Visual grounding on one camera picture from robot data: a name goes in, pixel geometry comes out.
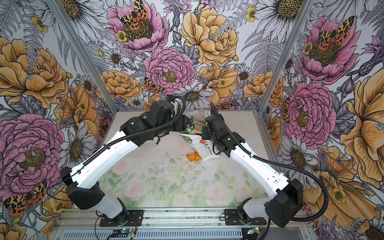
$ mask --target pink peony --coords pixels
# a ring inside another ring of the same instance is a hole
[[[195,81],[192,60],[175,49],[159,48],[143,63],[147,69],[147,78],[156,86],[164,88],[164,94],[173,94]]]
[[[59,153],[64,134],[52,121],[23,114],[0,123],[0,197],[30,193],[46,180],[51,187],[60,177]]]
[[[332,100],[329,89],[321,83],[300,83],[290,98],[287,136],[301,139],[311,150],[321,147],[336,125]]]
[[[148,20],[144,20],[138,30],[131,30],[129,27],[125,28],[120,18],[125,15],[131,15],[133,3],[130,6],[123,4],[120,8],[108,8],[107,17],[108,24],[112,27],[109,28],[111,34],[117,34],[117,43],[123,45],[127,56],[139,55],[143,52],[150,52],[158,47],[164,46],[168,40],[168,22],[166,17],[161,18],[157,13],[153,4],[151,6],[143,0],[144,8],[148,9]]]
[[[334,44],[331,48],[320,50],[319,33],[338,29],[343,22],[330,22],[329,19],[321,17],[310,30],[309,36],[304,39],[305,47],[298,67],[303,75],[309,76],[314,81],[322,81],[329,85],[341,78],[355,63],[358,54],[353,54],[356,42],[361,31],[356,30],[356,21],[349,30],[350,36],[341,45]]]

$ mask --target floral table mat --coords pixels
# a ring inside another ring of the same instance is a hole
[[[128,113],[120,120],[118,115],[107,139],[121,125],[119,121],[139,114]],[[240,126],[234,124],[231,113],[222,114],[233,131],[248,139],[257,135],[252,112],[236,113],[244,114]],[[156,141],[148,141],[124,156],[99,179],[105,194],[120,198],[126,207],[234,207],[247,197],[266,197],[262,186],[226,155],[189,162],[186,154],[193,149],[178,133],[171,132],[158,145]]]

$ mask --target robotic arm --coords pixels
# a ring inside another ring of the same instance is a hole
[[[69,198],[80,208],[94,208],[110,218],[116,225],[127,222],[127,210],[120,199],[104,194],[99,188],[98,179],[123,156],[141,146],[147,140],[163,137],[170,131],[184,131],[187,117],[179,117],[172,125],[148,131],[154,127],[163,126],[176,117],[174,106],[169,101],[161,100],[153,103],[149,112],[139,117],[133,117],[121,126],[119,132],[108,142],[111,143],[124,136],[135,134],[126,141],[120,141],[107,149],[99,149],[89,161],[87,159],[78,166],[65,167],[60,171],[67,187]],[[251,218],[268,217],[280,227],[284,227],[303,206],[302,184],[294,179],[290,181],[282,173],[278,173],[269,164],[250,157],[236,142],[240,143],[251,153],[255,154],[244,139],[237,133],[230,134],[216,115],[205,119],[207,126],[203,128],[202,138],[211,140],[216,148],[243,166],[265,189],[269,199],[259,201],[248,198],[238,206],[240,219],[247,223]]]

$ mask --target floral tablecloth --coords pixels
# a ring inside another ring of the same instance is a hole
[[[114,119],[109,138],[121,125],[119,121],[140,113],[124,114]],[[236,113],[241,126],[234,124],[237,120],[230,113],[222,114],[229,127],[246,139],[257,135],[251,112]],[[156,141],[146,142],[109,169],[99,179],[101,189],[120,198],[126,207],[233,207],[247,197],[266,198],[260,184],[226,155],[189,162],[186,154],[193,149],[178,133],[171,132],[158,145]]]

